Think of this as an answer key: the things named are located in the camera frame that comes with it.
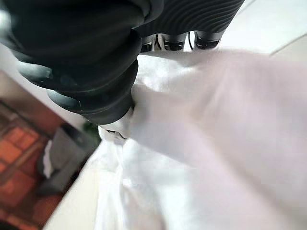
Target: cable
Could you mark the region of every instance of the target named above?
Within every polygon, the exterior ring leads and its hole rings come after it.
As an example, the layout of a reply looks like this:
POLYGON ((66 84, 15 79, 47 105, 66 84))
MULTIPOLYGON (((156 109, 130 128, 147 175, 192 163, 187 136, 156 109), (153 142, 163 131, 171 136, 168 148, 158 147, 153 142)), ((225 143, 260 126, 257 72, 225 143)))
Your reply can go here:
POLYGON ((191 50, 193 50, 193 46, 192 46, 192 43, 191 43, 191 38, 190 38, 190 32, 189 32, 189 45, 190 45, 190 48, 191 48, 191 50))

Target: white cloth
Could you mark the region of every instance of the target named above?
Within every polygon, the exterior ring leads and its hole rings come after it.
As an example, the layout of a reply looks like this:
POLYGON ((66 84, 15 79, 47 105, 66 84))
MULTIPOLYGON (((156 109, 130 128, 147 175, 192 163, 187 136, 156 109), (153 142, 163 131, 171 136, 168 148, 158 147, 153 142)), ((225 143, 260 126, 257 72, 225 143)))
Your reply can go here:
POLYGON ((306 229, 306 65, 230 51, 138 60, 130 138, 100 129, 90 159, 110 175, 95 229, 306 229))

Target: ribbed rubber surface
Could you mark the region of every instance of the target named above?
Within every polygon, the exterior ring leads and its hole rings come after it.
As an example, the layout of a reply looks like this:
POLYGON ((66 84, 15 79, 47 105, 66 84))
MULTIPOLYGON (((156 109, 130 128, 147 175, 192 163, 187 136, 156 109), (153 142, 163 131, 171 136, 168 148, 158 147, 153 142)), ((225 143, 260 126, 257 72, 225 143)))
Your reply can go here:
POLYGON ((163 13, 137 31, 142 37, 153 34, 180 35, 188 31, 224 31, 244 0, 165 0, 163 13))

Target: gray object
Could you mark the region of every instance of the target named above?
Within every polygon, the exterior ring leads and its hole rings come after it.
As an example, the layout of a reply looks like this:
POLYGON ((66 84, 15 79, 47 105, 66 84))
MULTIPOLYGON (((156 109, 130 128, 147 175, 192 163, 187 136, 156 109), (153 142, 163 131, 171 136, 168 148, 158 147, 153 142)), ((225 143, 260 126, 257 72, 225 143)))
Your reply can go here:
MULTIPOLYGON (((54 172, 38 189, 40 195, 64 192, 79 167, 93 153, 96 146, 93 141, 78 130, 64 125, 57 129, 50 148, 50 161, 54 172)), ((44 170, 42 153, 37 169, 42 175, 44 170)))

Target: floor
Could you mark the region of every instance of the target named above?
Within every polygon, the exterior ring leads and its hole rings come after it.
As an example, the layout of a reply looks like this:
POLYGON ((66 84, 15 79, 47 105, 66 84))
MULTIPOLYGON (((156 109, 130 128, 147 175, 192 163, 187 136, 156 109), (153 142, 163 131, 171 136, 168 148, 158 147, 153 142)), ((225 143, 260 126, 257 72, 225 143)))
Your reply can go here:
POLYGON ((48 137, 0 105, 0 219, 21 230, 42 229, 63 195, 36 194, 44 178, 36 162, 48 137))

